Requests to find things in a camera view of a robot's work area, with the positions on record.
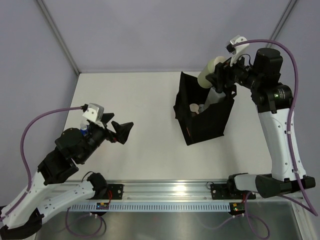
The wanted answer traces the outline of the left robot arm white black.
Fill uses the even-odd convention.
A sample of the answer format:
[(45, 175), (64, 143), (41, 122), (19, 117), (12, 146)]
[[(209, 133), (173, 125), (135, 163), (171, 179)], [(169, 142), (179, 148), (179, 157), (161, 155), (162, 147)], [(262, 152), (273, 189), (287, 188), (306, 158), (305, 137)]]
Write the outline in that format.
[(133, 122), (112, 121), (113, 113), (104, 113), (101, 124), (89, 121), (87, 132), (68, 128), (55, 140), (55, 149), (39, 164), (31, 185), (12, 203), (0, 209), (4, 240), (23, 240), (37, 233), (44, 223), (72, 205), (87, 199), (103, 199), (108, 183), (99, 172), (93, 172), (74, 189), (49, 197), (57, 187), (75, 174), (94, 151), (104, 142), (125, 144)]

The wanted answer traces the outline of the beige pump bottle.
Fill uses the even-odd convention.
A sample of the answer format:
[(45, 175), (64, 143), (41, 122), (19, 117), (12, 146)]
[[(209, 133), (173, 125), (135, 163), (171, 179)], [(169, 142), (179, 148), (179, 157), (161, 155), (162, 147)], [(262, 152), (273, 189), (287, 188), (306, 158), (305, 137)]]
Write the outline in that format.
[(199, 107), (199, 105), (196, 104), (196, 103), (191, 103), (191, 104), (189, 105), (189, 109), (190, 109), (190, 111), (191, 111), (192, 113), (194, 113), (194, 114), (196, 114), (196, 115), (198, 115), (198, 114), (200, 113), (200, 112), (199, 112), (200, 107)]

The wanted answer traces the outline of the white bottle grey cap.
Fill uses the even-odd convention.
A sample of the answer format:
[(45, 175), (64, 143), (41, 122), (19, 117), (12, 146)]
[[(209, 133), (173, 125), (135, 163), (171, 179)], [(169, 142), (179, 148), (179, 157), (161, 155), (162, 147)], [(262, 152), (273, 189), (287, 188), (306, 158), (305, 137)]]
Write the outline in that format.
[(214, 87), (211, 87), (204, 103), (204, 109), (208, 109), (210, 105), (222, 102), (226, 97), (224, 92), (217, 93)]

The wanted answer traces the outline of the green frosted bottle beige cap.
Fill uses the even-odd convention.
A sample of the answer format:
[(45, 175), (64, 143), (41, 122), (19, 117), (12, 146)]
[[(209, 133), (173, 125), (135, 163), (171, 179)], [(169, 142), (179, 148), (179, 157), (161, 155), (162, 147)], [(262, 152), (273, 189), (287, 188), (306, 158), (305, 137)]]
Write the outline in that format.
[(213, 73), (215, 71), (215, 67), (218, 63), (223, 63), (226, 60), (224, 56), (217, 56), (216, 58), (211, 59), (204, 69), (200, 72), (197, 77), (198, 84), (204, 88), (209, 89), (213, 85), (206, 79), (206, 76)]

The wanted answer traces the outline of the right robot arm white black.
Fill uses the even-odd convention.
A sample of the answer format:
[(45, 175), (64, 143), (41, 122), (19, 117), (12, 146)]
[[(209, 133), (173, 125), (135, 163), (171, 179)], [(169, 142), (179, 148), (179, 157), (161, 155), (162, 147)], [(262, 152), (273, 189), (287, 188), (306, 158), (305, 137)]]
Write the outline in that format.
[(282, 63), (278, 50), (260, 48), (253, 65), (245, 65), (242, 56), (236, 61), (217, 57), (213, 61), (214, 71), (205, 77), (218, 93), (230, 91), (236, 84), (250, 90), (271, 157), (268, 174), (229, 176), (226, 192), (233, 199), (244, 191), (270, 198), (316, 186), (315, 178), (307, 175), (300, 160), (293, 123), (293, 93), (279, 82)]

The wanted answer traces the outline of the black canvas bag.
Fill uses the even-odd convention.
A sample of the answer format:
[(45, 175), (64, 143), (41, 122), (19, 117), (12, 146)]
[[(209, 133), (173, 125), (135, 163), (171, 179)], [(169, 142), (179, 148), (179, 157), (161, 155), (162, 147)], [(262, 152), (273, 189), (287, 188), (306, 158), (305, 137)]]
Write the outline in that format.
[(190, 104), (204, 104), (209, 92), (208, 88), (200, 87), (195, 76), (180, 73), (173, 109), (188, 146), (224, 135), (237, 94), (227, 93), (221, 102), (213, 103), (203, 112), (194, 115), (190, 110)]

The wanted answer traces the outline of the orange spray bottle blue top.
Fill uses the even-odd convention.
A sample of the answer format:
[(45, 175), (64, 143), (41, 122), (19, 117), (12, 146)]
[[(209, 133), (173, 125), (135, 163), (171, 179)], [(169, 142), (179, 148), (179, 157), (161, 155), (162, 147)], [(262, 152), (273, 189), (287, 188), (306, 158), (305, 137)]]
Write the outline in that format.
[(80, 123), (80, 132), (83, 136), (87, 136), (89, 133), (90, 122), (88, 120), (82, 120)]

